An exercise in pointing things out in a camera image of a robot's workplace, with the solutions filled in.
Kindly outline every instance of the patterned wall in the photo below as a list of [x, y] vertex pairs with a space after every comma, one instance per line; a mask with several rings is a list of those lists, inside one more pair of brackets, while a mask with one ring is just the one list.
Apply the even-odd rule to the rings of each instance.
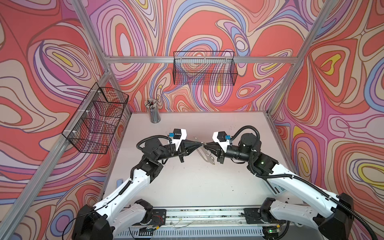
[[[79, 153], [69, 148], [59, 160], [12, 240], [61, 239], [64, 228], [85, 204], [94, 205], [128, 118], [123, 114], [107, 154]], [[72, 222], [64, 239], [71, 239]]]
[[295, 56], [322, 0], [83, 1], [110, 56], [173, 56], [227, 50], [237, 56]]
[[66, 2], [0, 2], [0, 220], [103, 73], [75, 16]]
[[[273, 118], [300, 175], [353, 197], [384, 239], [384, 4], [342, 0]], [[368, 233], [355, 221], [350, 239]]]
[[[236, 56], [296, 56], [322, 0], [85, 1], [107, 55], [173, 56], [233, 50]], [[172, 64], [114, 64], [132, 111], [156, 98], [161, 111], [266, 110], [289, 66], [239, 63], [232, 86], [174, 86]]]
[[[0, 2], [0, 220], [102, 74], [68, 1]], [[13, 239], [59, 239], [96, 201], [126, 122], [106, 155], [68, 147]]]
[[145, 111], [144, 101], [149, 97], [158, 100], [160, 111], [266, 110], [289, 64], [238, 64], [238, 69], [239, 66], [246, 69], [239, 73], [234, 86], [174, 85], [173, 64], [120, 63], [113, 69], [122, 90], [131, 96], [131, 111]]

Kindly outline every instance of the black cable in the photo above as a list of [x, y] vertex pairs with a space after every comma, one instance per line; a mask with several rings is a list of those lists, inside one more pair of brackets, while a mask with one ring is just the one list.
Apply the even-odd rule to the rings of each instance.
[[167, 139], [169, 140], [169, 137], [168, 136], [164, 136], [164, 135], [154, 135], [154, 136], [150, 136], [150, 137], [147, 137], [147, 138], [144, 138], [143, 140], [141, 140], [140, 142], [138, 142], [136, 144], [136, 147], [137, 149], [139, 149], [140, 151], [143, 150], [142, 147], [140, 147], [141, 144], [143, 144], [144, 142], [150, 140], [150, 139], [154, 139], [154, 138], [164, 138], [164, 139]]
[[251, 218], [251, 219], [253, 219], [253, 220], [259, 220], [259, 219], [261, 219], [262, 217], [260, 216], [260, 217], [258, 217], [258, 218], [255, 218], [255, 217], [252, 217], [252, 216], [250, 216], [250, 215], [247, 215], [247, 214], [244, 214], [244, 213], [240, 213], [241, 215], [243, 215], [243, 216], [245, 216], [245, 217], [249, 217], [249, 218]]
[[94, 213], [94, 212], [96, 212], [97, 210], [102, 209], [103, 207], [107, 207], [107, 205], [102, 206], [102, 207], [100, 207], [100, 208], [98, 208], [98, 209], [95, 209], [95, 210], [93, 210], [93, 211], [91, 211], [91, 212], [88, 212], [88, 213], [86, 213], [86, 214], [81, 214], [80, 216], [77, 216], [77, 217], [75, 217], [74, 219], [72, 219], [72, 220], [65, 226], [65, 228], [64, 228], [64, 230], [63, 230], [63, 233], [61, 234], [61, 239], [64, 240], [64, 233], [65, 233], [65, 230], [66, 230], [67, 227], [71, 224], [71, 222], [73, 222], [76, 218], [78, 218], [78, 217], [82, 217], [82, 216], [85, 216], [85, 215], [89, 215], [89, 214], [91, 214], [91, 213]]
[[172, 145], [171, 145], [172, 140], [170, 139], [169, 135], [167, 137], [168, 137], [168, 141], [169, 141], [170, 155], [173, 156], [173, 155], [175, 155], [175, 153], [174, 153]]
[[132, 181], [133, 181], [133, 172], [135, 171], [135, 169], [137, 169], [137, 167], [138, 167], [139, 165], [140, 165], [140, 163], [138, 163], [136, 166], [134, 166], [134, 167], [131, 169], [131, 174], [129, 175], [129, 178], [130, 178], [131, 180], [129, 180], [129, 181], [127, 182], [127, 184], [120, 190], [119, 195], [123, 194], [123, 192], [124, 192], [125, 190], [127, 190], [127, 188], [129, 187], [129, 185], [132, 183]]
[[255, 144], [252, 146], [252, 149], [254, 150], [254, 147], [255, 147], [255, 146], [259, 143], [259, 141], [260, 141], [260, 133], [259, 133], [259, 131], [258, 131], [254, 126], [246, 125], [246, 126], [240, 128], [240, 129], [235, 133], [235, 135], [233, 135], [233, 136], [231, 137], [231, 139], [230, 139], [229, 141], [230, 141], [230, 142], [233, 142], [233, 141], [235, 140], [235, 138], [236, 138], [242, 131], [244, 131], [245, 129], [252, 129], [252, 130], [255, 132], [255, 134], [256, 134], [256, 142], [255, 142]]
[[285, 236], [285, 234], [288, 232], [288, 228], [289, 228], [289, 221], [287, 221], [287, 226], [285, 227], [285, 229], [284, 229], [284, 231], [281, 233], [281, 235], [280, 236], [278, 236], [277, 238], [273, 238], [273, 240], [280, 240], [280, 239], [282, 239], [284, 236]]
[[281, 177], [289, 177], [291, 179], [296, 179], [296, 180], [299, 180], [301, 182], [304, 182], [305, 184], [311, 186], [313, 189], [315, 189], [316, 191], [318, 191], [319, 193], [321, 193], [323, 196], [325, 196], [327, 199], [331, 200], [332, 202], [336, 203], [338, 206], [340, 206], [341, 208], [343, 208], [345, 211], [347, 211], [349, 214], [351, 214], [354, 218], [356, 218], [368, 231], [369, 235], [371, 236], [372, 240], [377, 240], [377, 236], [375, 234], [375, 232], [372, 230], [372, 228], [369, 226], [369, 224], [359, 215], [357, 214], [355, 211], [353, 211], [352, 209], [350, 209], [349, 207], [347, 207], [346, 205], [344, 205], [343, 203], [339, 202], [337, 199], [334, 199], [333, 197], [331, 197], [329, 194], [327, 194], [326, 192], [324, 192], [321, 188], [319, 188], [318, 186], [314, 185], [313, 183], [305, 180], [304, 178], [302, 177], [299, 177], [299, 176], [296, 176], [296, 175], [291, 175], [291, 174], [276, 174], [276, 175], [267, 175], [267, 176], [262, 176], [262, 175], [259, 175], [257, 173], [254, 173], [254, 170], [252, 168], [252, 166], [250, 166], [248, 164], [248, 167], [247, 167], [249, 170], [252, 170], [252, 174], [254, 174], [256, 177], [260, 177], [260, 178], [263, 178], [263, 179], [273, 179], [273, 178], [281, 178]]
[[132, 235], [132, 233], [131, 233], [131, 228], [129, 228], [128, 227], [128, 229], [129, 229], [129, 233], [131, 234], [131, 237], [134, 239], [134, 240], [136, 240], [136, 238]]
[[235, 162], [232, 158], [231, 158], [231, 160], [232, 160], [232, 162], [234, 162], [234, 163], [237, 163], [237, 164], [243, 164], [243, 163], [245, 163], [245, 162]]

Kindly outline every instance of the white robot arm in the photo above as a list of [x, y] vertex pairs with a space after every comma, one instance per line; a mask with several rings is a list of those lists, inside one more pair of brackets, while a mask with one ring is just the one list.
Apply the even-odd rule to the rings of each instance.
[[[169, 144], [163, 146], [159, 138], [168, 140]], [[158, 176], [169, 158], [178, 156], [180, 161], [184, 162], [185, 156], [202, 145], [201, 142], [187, 140], [185, 129], [174, 129], [169, 136], [156, 135], [141, 140], [136, 147], [144, 155], [139, 164], [132, 168], [129, 179], [93, 207], [85, 205], [79, 210], [72, 239], [112, 240], [118, 233], [136, 223], [146, 227], [152, 226], [150, 223], [156, 223], [154, 228], [145, 229], [148, 231], [164, 224], [165, 217], [154, 215], [152, 205], [142, 199], [128, 209], [122, 209]]]
[[[233, 140], [244, 129], [252, 129], [255, 134], [243, 134], [238, 146], [232, 145]], [[277, 160], [263, 154], [260, 151], [260, 135], [253, 126], [242, 127], [232, 137], [225, 132], [215, 132], [213, 142], [210, 143], [194, 142], [186, 137], [185, 129], [174, 129], [169, 136], [156, 135], [140, 141], [136, 147], [144, 155], [139, 164], [131, 170], [129, 179], [93, 207], [85, 205], [79, 210], [72, 239], [112, 240], [118, 233], [136, 223], [145, 225], [145, 231], [157, 229], [164, 224], [165, 217], [154, 214], [152, 205], [148, 202], [141, 199], [130, 208], [124, 211], [122, 209], [158, 176], [163, 168], [159, 160], [165, 164], [168, 158], [179, 156], [180, 161], [184, 162], [184, 156], [204, 146], [217, 156], [220, 163], [224, 162], [225, 157], [248, 162], [247, 169], [253, 175], [279, 185], [309, 204], [301, 206], [267, 198], [259, 208], [259, 218], [262, 222], [291, 221], [318, 228], [329, 240], [347, 240], [356, 218], [367, 228], [372, 239], [377, 240], [370, 226], [353, 211], [353, 199], [349, 195], [337, 195], [319, 188], [292, 173]], [[163, 146], [159, 138], [167, 139], [169, 144]]]
[[[233, 140], [245, 129], [251, 129], [255, 134], [245, 133], [238, 146], [232, 145]], [[377, 239], [371, 227], [353, 211], [353, 199], [349, 195], [326, 191], [262, 153], [260, 135], [253, 126], [240, 128], [232, 137], [224, 131], [215, 132], [212, 139], [213, 142], [205, 144], [204, 148], [217, 156], [218, 162], [223, 163], [225, 157], [248, 162], [247, 169], [253, 175], [279, 185], [309, 205], [293, 205], [267, 198], [260, 207], [263, 222], [287, 220], [318, 228], [329, 240], [347, 240], [353, 220], [357, 219], [372, 239]]]

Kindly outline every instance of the black wire basket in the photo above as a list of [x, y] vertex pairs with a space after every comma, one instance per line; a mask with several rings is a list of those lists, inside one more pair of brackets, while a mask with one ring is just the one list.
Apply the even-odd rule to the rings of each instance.
[[174, 51], [175, 85], [235, 85], [233, 51]]
[[66, 138], [79, 152], [106, 154], [128, 97], [114, 88], [99, 87]]

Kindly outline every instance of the white table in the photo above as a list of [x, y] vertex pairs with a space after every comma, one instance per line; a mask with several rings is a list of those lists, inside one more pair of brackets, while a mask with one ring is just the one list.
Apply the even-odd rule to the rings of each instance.
[[[116, 188], [118, 179], [126, 180], [129, 172], [142, 157], [136, 144], [152, 135], [167, 135], [175, 128], [187, 130], [187, 139], [212, 142], [215, 131], [225, 131], [234, 135], [242, 126], [252, 125], [260, 132], [261, 151], [286, 166], [277, 142], [265, 119], [264, 113], [162, 113], [161, 121], [153, 124], [147, 114], [132, 114], [121, 144], [105, 196]], [[241, 135], [252, 132], [244, 130], [234, 141], [237, 145]], [[225, 158], [224, 164], [215, 165], [204, 161], [197, 151], [184, 157], [181, 163], [178, 157], [170, 158], [159, 176], [133, 201], [144, 199], [154, 207], [199, 207], [199, 206], [247, 206], [261, 205], [266, 197], [274, 197], [262, 179], [254, 177], [245, 164], [235, 164]], [[292, 204], [302, 201], [291, 193], [278, 196], [280, 201], [288, 200]]]

